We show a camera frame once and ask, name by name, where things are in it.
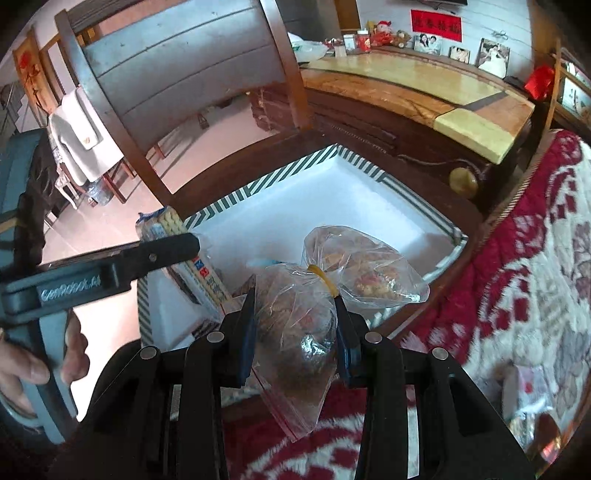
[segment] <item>red and white blanket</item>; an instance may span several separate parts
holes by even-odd
[[[532,161],[539,166],[509,215],[400,345],[423,352],[445,347],[493,403],[508,364],[542,365],[564,431],[591,365],[591,148],[554,131]],[[225,426],[231,478],[352,478],[364,410],[364,391],[335,385],[317,429],[299,442],[290,443],[272,419]],[[410,409],[411,423],[415,418]],[[410,435],[414,476],[414,429]]]

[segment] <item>tiled floor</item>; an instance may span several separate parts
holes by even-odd
[[[256,126],[246,98],[207,113],[206,117],[211,124],[207,131],[202,131],[195,119],[160,142],[166,158],[155,169],[172,192],[228,154],[267,136]],[[112,199],[106,206],[94,208],[86,202],[78,210],[68,206],[46,234],[44,262],[136,241],[138,212],[152,212],[161,205],[139,179],[128,179],[121,191],[125,196],[131,194],[124,205]],[[72,385],[81,419],[108,359],[121,345],[139,338],[135,285],[128,293],[76,311],[89,340],[90,356],[89,375]]]

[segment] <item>human hand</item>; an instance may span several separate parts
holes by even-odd
[[[88,340],[80,328],[80,320],[70,310],[66,329],[67,350],[61,368],[61,380],[67,385],[84,378],[90,368],[90,359],[85,354]],[[35,385],[44,385],[49,382],[49,378],[49,369],[45,363],[0,336],[0,391],[14,406],[34,414],[31,402],[22,391],[20,379]]]

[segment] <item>marble countertop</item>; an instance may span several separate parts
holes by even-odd
[[[301,71],[306,88],[376,105],[499,164],[534,111],[509,86],[396,53],[326,58]]]

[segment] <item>teddy bear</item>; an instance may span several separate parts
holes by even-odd
[[[405,32],[404,30],[398,30],[396,32],[396,35],[394,35],[394,39],[392,40],[392,45],[394,45],[395,47],[398,47],[398,48],[404,48],[404,47],[406,47],[408,41],[411,38],[412,37],[410,36],[409,33]]]

